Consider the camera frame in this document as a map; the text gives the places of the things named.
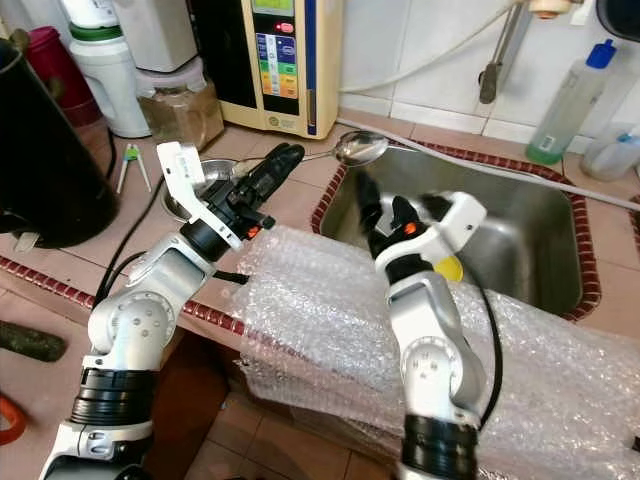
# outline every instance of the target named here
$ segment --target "white power cord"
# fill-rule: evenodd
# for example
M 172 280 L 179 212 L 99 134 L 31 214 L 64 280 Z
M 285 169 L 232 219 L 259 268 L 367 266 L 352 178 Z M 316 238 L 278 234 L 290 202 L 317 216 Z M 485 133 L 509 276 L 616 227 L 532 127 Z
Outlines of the white power cord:
M 450 48 L 448 48 L 444 52 L 439 53 L 435 57 L 428 58 L 428 59 L 426 59 L 426 60 L 424 60 L 424 61 L 422 61 L 422 62 L 420 62 L 420 63 L 418 63 L 416 65 L 413 65 L 412 67 L 409 67 L 406 70 L 403 70 L 402 72 L 394 73 L 392 76 L 390 76 L 389 78 L 387 78 L 385 80 L 376 80 L 374 82 L 371 82 L 371 83 L 368 83 L 368 84 L 365 83 L 363 85 L 348 85 L 346 87 L 342 87 L 340 89 L 340 92 L 341 93 L 354 93 L 354 92 L 361 92 L 363 90 L 370 90 L 372 88 L 384 87 L 385 85 L 389 85 L 390 83 L 395 83 L 395 82 L 397 82 L 399 80 L 402 80 L 403 78 L 406 78 L 406 77 L 408 77 L 410 75 L 413 75 L 414 73 L 422 70 L 423 68 L 426 68 L 426 67 L 434 64 L 435 62 L 437 62 L 441 58 L 446 57 L 450 53 L 452 53 L 455 50 L 457 50 L 458 48 L 460 48 L 465 43 L 473 40 L 475 37 L 477 37 L 482 32 L 484 32 L 491 25 L 493 25 L 505 13 L 507 13 L 509 11 L 509 9 L 513 6 L 514 3 L 518 3 L 518 0 L 512 0 L 509 3 L 507 3 L 504 7 L 502 7 L 495 14 L 493 14 L 486 22 L 484 22 L 482 25 L 480 25 L 480 27 L 478 27 L 476 30 L 471 32 L 471 34 L 469 36 L 463 38 L 462 40 L 460 40 L 459 42 L 455 43 L 454 45 L 452 45 Z
M 609 203 L 617 207 L 633 210 L 634 212 L 640 212 L 640 204 L 638 203 L 627 202 L 625 200 L 620 200 L 618 198 L 611 197 L 609 195 L 604 195 L 598 192 L 592 192 L 591 190 L 586 190 L 584 188 L 574 187 L 573 185 L 566 185 L 564 183 L 546 180 L 544 178 L 540 178 L 534 175 L 523 175 L 521 173 L 513 172 L 511 170 L 492 168 L 479 163 L 470 162 L 468 160 L 461 160 L 459 158 L 452 157 L 451 155 L 447 155 L 445 153 L 438 152 L 437 150 L 433 150 L 432 148 L 428 148 L 423 145 L 420 145 L 419 143 L 412 142 L 411 140 L 407 140 L 404 137 L 395 135 L 394 133 L 388 132 L 386 130 L 381 130 L 379 128 L 374 128 L 369 125 L 365 125 L 358 122 L 352 122 L 351 120 L 346 120 L 344 118 L 338 118 L 336 121 L 343 125 L 357 128 L 359 130 L 369 130 L 372 132 L 379 133 L 402 145 L 406 145 L 407 147 L 413 148 L 414 150 L 418 150 L 420 152 L 426 153 L 427 155 L 431 155 L 433 157 L 439 158 L 441 160 L 444 160 L 445 162 L 452 163 L 459 167 L 469 168 L 471 170 L 487 173 L 489 175 L 495 175 L 496 177 L 510 178 L 512 180 L 518 180 L 520 182 L 532 183 L 534 185 L 554 188 L 556 190 L 561 190 L 563 192 L 574 193 L 576 195 L 582 195 L 584 197 L 593 198 L 594 200 L 599 200 L 601 202 Z

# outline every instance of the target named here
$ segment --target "metal spoon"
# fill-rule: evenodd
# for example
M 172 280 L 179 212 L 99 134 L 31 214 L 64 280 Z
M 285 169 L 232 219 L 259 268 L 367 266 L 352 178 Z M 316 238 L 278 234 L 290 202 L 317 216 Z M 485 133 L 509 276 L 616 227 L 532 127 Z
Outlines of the metal spoon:
M 305 155 L 302 161 L 335 156 L 340 163 L 349 168 L 362 167 L 380 158 L 388 146 L 389 139 L 383 135 L 367 130 L 355 130 L 342 135 L 336 146 L 328 152 Z M 240 160 L 233 167 L 233 176 L 246 175 L 263 160 L 263 157 Z

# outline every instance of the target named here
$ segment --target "red tile border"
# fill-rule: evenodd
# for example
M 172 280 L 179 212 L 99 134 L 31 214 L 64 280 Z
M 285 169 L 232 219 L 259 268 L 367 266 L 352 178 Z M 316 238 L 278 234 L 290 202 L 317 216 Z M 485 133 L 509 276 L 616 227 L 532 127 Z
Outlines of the red tile border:
M 631 199 L 632 202 L 640 203 L 640 195 L 636 195 Z M 629 211 L 631 217 L 631 225 L 633 225 L 633 234 L 636 238 L 636 247 L 638 248 L 638 255 L 640 255 L 640 212 Z
M 486 155 L 484 153 L 474 152 L 471 150 L 463 150 L 460 148 L 447 147 L 438 145 L 435 143 L 425 143 L 418 141 L 417 143 L 431 148 L 438 152 L 446 153 L 463 160 L 469 160 L 476 163 L 482 163 L 484 165 L 492 165 L 496 167 L 509 168 L 511 170 L 517 170 L 521 172 L 532 173 L 539 177 L 554 182 L 564 183 L 566 185 L 573 185 L 573 183 L 561 175 L 560 173 L 547 168 L 543 165 L 537 165 L 534 163 L 520 162 L 518 160 L 512 160 L 505 157 L 498 157 L 496 155 Z M 391 142 L 393 145 L 400 145 L 397 142 Z M 332 190 L 337 191 L 338 188 L 334 186 L 334 182 L 338 186 L 344 180 L 346 174 L 346 168 L 340 166 L 336 171 L 333 180 L 331 181 Z M 602 298 L 602 290 L 600 288 L 600 279 L 596 270 L 595 255 L 593 253 L 593 241 L 591 238 L 591 229 L 589 227 L 589 217 L 587 216 L 587 204 L 584 197 L 571 193 L 565 193 L 569 201 L 571 202 L 573 211 L 573 221 L 578 236 L 578 260 L 580 262 L 580 269 L 582 275 L 582 298 L 580 303 L 570 312 L 562 315 L 562 317 L 571 322 L 577 322 L 591 313 L 600 303 Z M 333 200 L 331 191 L 327 189 L 322 201 L 318 204 L 316 209 L 311 215 L 311 228 L 314 233 L 320 233 L 320 224 L 324 214 Z M 640 195 L 636 197 L 635 201 L 640 203 Z M 640 251 L 640 218 L 636 218 L 636 241 L 638 250 Z
M 21 265 L 6 257 L 0 256 L 0 270 L 4 270 L 18 278 L 33 283 L 34 285 L 63 297 L 73 303 L 83 306 L 87 310 L 93 308 L 95 297 L 89 293 L 83 292 L 66 283 L 60 282 L 53 277 L 49 277 L 44 273 L 33 270 L 32 268 Z M 240 320 L 231 318 L 225 313 L 208 307 L 192 300 L 188 301 L 182 311 L 199 320 L 217 325 L 225 330 L 242 335 L 244 332 L 244 323 Z

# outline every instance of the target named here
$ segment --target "display screen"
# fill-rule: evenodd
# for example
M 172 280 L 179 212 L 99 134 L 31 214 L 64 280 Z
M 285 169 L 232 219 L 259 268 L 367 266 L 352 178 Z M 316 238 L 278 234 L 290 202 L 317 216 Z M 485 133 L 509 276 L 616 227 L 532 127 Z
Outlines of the display screen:
M 253 0 L 254 13 L 293 17 L 294 0 Z
M 262 93 L 298 98 L 295 38 L 258 33 L 256 40 Z

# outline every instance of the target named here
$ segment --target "red container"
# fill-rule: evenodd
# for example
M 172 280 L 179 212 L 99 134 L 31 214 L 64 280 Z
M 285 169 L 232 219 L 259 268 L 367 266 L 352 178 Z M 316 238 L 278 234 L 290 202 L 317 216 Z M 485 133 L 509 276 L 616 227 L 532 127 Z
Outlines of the red container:
M 62 95 L 56 99 L 67 119 L 76 127 L 98 120 L 102 114 L 87 82 L 53 27 L 40 27 L 29 32 L 31 41 L 27 60 L 47 86 L 52 78 L 62 84 Z

